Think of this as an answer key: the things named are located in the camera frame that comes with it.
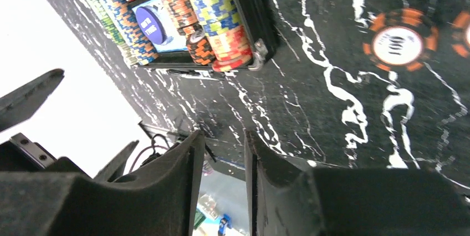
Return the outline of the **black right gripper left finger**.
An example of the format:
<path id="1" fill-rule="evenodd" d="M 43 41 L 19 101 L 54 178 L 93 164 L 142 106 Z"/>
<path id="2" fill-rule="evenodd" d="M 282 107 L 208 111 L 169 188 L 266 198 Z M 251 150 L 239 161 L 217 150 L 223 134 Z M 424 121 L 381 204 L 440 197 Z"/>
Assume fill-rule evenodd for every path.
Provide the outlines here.
<path id="1" fill-rule="evenodd" d="M 205 140 L 182 143 L 113 182 L 61 158 L 32 171 L 1 144 L 2 235 L 192 235 Z"/>

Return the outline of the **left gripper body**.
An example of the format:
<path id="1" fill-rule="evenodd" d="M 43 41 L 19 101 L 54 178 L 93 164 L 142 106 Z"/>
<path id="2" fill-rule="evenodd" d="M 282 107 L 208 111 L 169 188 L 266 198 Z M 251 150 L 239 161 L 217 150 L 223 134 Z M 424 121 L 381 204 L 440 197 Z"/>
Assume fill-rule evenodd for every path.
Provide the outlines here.
<path id="1" fill-rule="evenodd" d="M 85 176 L 86 173 L 69 158 L 55 158 L 39 143 L 16 134 L 1 144 L 1 175 Z"/>

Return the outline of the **blue orange chip stack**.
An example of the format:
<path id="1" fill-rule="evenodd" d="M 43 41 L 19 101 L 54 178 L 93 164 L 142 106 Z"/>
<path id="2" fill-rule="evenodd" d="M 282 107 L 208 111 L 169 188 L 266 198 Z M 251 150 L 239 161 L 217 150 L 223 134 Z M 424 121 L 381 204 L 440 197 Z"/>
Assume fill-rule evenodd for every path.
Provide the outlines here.
<path id="1" fill-rule="evenodd" d="M 98 0 L 113 21 L 124 42 L 130 47 L 138 65 L 146 65 L 159 57 L 156 48 L 140 28 L 126 0 Z"/>

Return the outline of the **orange black chip stack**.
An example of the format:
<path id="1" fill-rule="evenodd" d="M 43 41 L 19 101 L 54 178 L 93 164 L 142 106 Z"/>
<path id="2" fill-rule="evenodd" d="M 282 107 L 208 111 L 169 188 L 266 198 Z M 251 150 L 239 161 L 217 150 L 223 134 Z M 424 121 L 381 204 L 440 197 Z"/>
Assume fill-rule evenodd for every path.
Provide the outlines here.
<path id="1" fill-rule="evenodd" d="M 190 0 L 161 0 L 179 35 L 186 38 L 186 47 L 197 65 L 208 65 L 216 60 Z"/>

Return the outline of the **black poker set case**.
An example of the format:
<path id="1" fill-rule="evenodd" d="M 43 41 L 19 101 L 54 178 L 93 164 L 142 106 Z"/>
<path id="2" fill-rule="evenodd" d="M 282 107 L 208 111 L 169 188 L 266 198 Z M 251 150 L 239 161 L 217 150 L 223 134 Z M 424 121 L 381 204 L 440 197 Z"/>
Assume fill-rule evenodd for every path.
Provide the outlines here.
<path id="1" fill-rule="evenodd" d="M 262 0 L 86 0 L 126 65 L 188 79 L 256 71 L 275 52 Z"/>

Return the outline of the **blue small blind button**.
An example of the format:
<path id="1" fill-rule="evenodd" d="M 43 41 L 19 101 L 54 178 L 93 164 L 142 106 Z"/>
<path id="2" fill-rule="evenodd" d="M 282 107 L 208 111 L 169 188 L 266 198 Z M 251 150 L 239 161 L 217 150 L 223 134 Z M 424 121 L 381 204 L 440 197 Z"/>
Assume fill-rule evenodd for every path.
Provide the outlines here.
<path id="1" fill-rule="evenodd" d="M 150 7 L 138 7 L 135 15 L 142 32 L 152 43 L 161 45 L 167 40 L 161 20 Z"/>

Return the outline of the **blue green chip stack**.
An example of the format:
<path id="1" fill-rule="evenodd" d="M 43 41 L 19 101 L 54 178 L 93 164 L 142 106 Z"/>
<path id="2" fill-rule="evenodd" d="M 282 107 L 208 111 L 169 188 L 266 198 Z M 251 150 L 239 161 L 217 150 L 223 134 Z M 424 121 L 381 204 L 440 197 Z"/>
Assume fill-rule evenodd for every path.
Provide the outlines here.
<path id="1" fill-rule="evenodd" d="M 231 71 L 247 65 L 252 49 L 234 0 L 190 0 L 216 61 L 212 69 Z"/>

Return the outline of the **blue playing card deck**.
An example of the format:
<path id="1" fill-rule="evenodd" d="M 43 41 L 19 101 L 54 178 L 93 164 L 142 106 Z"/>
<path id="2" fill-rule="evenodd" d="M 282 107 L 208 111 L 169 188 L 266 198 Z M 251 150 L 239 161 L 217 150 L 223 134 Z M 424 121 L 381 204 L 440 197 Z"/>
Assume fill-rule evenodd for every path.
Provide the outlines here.
<path id="1" fill-rule="evenodd" d="M 137 23 L 159 53 L 186 51 L 186 37 L 180 35 L 161 0 L 149 0 L 132 7 Z"/>

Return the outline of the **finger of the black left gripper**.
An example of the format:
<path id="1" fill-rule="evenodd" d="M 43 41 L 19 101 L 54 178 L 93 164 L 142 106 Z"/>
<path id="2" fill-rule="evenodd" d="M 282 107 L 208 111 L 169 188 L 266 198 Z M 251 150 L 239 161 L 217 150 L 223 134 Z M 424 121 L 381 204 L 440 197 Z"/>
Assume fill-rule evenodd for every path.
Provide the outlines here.
<path id="1" fill-rule="evenodd" d="M 1 131 L 30 119 L 64 77 L 63 69 L 53 69 L 1 97 Z"/>
<path id="2" fill-rule="evenodd" d="M 139 140 L 131 141 L 109 163 L 107 163 L 93 178 L 98 182 L 113 182 L 124 174 L 126 163 L 139 144 Z"/>

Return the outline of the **red white chip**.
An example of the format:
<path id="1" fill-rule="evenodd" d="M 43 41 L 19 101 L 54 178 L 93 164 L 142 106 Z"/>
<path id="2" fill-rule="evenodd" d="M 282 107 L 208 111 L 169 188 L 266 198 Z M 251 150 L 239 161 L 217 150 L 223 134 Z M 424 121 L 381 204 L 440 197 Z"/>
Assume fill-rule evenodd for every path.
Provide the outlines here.
<path id="1" fill-rule="evenodd" d="M 469 11 L 462 11 L 452 22 L 452 48 L 469 59 Z"/>
<path id="2" fill-rule="evenodd" d="M 385 71 L 419 70 L 438 47 L 438 28 L 418 9 L 381 13 L 367 32 L 363 52 Z"/>

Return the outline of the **dark green chip stack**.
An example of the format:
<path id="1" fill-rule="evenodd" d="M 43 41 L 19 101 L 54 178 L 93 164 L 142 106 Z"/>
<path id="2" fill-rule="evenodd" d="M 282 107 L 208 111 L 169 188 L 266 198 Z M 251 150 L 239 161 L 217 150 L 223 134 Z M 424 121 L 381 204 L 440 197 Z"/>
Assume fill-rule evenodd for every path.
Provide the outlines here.
<path id="1" fill-rule="evenodd" d="M 123 37 L 118 31 L 112 19 L 106 13 L 104 7 L 98 0 L 86 0 L 90 5 L 92 11 L 97 15 L 100 23 L 104 27 L 107 36 L 117 45 L 124 47 L 126 45 Z"/>

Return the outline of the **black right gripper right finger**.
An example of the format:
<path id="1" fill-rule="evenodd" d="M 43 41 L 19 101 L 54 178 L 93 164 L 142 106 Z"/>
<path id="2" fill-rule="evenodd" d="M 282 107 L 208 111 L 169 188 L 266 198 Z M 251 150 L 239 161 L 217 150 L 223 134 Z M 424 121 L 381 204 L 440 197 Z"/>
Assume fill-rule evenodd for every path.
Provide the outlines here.
<path id="1" fill-rule="evenodd" d="M 251 235 L 469 234 L 469 204 L 436 172 L 300 169 L 244 138 Z"/>

